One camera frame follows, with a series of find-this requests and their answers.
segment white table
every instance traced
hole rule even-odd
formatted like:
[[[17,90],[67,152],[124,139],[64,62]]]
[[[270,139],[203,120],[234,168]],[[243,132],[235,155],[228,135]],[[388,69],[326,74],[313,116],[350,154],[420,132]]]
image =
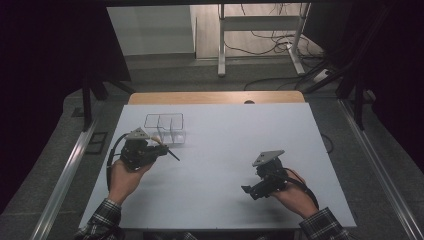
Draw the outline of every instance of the white table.
[[[285,150],[283,166],[305,178],[320,207],[328,206],[342,226],[356,226],[309,104],[126,105],[111,145],[123,133],[143,128],[152,113],[183,113],[185,144],[171,146],[181,161],[169,154],[158,158],[123,204],[122,228],[299,228],[302,219],[277,200],[254,201],[240,187],[260,181],[252,167],[260,152],[279,149]],[[80,227],[107,196],[104,162]]]

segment white stand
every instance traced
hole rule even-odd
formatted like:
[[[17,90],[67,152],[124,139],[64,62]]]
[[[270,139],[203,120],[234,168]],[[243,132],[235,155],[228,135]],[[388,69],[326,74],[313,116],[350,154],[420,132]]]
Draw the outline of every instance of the white stand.
[[[306,15],[310,3],[307,3],[304,11],[299,16],[235,16],[225,17],[224,4],[221,4],[219,17],[219,54],[218,76],[225,76],[225,44],[224,34],[226,31],[296,31],[293,44],[288,44],[289,54],[298,75],[304,75],[305,70],[297,56],[297,46],[300,35],[303,32]]]

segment sleeve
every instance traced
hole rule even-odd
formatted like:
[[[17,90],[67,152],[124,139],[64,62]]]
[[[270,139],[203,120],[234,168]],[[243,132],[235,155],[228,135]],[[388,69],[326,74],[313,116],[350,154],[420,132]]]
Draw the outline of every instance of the sleeve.
[[[121,206],[105,199],[94,212],[87,225],[80,228],[75,234],[75,240],[88,239],[117,239],[113,233],[118,229],[121,221]]]
[[[310,240],[353,239],[328,208],[322,209],[299,225]]]

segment metal bar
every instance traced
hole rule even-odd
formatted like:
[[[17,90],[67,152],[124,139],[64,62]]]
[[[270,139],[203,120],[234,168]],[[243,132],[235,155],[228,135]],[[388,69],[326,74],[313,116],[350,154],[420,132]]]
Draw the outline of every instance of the metal bar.
[[[300,9],[301,11],[299,16],[300,19],[298,22],[296,33],[294,35],[293,43],[287,44],[290,58],[292,59],[294,68],[296,69],[297,75],[299,76],[305,75],[305,70],[303,69],[302,63],[300,62],[300,59],[297,56],[297,46],[299,45],[300,35],[302,35],[303,28],[305,26],[305,20],[306,20],[307,12],[309,10],[309,6],[310,6],[310,3],[307,3],[303,12],[302,12],[302,9]]]
[[[224,4],[221,4],[221,15],[219,16],[219,52],[218,52],[218,76],[225,76],[225,44],[224,44],[225,13]]]
[[[307,3],[305,6],[305,10],[303,12],[302,12],[302,9],[300,9],[301,11],[300,19],[298,21],[297,30],[294,35],[294,41],[293,41],[292,47],[290,48],[290,50],[292,50],[293,53],[296,53],[297,46],[299,45],[300,35],[302,35],[303,28],[305,27],[306,15],[309,10],[309,6],[310,6],[310,3]]]
[[[298,16],[234,16],[225,18],[224,31],[295,31]]]
[[[376,174],[380,184],[386,193],[387,198],[392,204],[396,214],[399,217],[400,222],[402,223],[406,233],[408,234],[409,239],[411,240],[424,240],[424,236],[420,227],[415,220],[414,215],[408,207],[408,204],[400,194],[399,190],[393,183],[392,179],[389,176],[386,168],[383,165],[382,159],[375,151],[371,141],[368,139],[365,131],[361,131],[358,125],[355,123],[353,118],[353,111],[349,106],[348,100],[339,100],[340,107],[346,116],[354,134],[357,138],[359,144],[361,145],[364,153],[367,155],[367,158],[371,164],[371,168]]]
[[[87,131],[81,132],[30,239],[46,239],[50,233],[59,209],[65,199],[66,193],[68,192],[69,186],[71,185],[72,179],[78,169],[78,165],[81,162],[87,144],[90,141],[94,128],[97,125],[98,115],[101,112],[103,105],[103,102],[98,101],[95,103],[93,107],[94,118],[92,124]]]

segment left hand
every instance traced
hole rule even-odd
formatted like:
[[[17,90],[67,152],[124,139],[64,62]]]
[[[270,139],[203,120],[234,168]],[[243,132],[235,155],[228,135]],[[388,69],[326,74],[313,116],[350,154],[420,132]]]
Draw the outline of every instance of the left hand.
[[[108,199],[122,205],[125,199],[138,187],[141,177],[153,166],[143,166],[137,171],[130,171],[122,160],[112,165],[112,176]]]

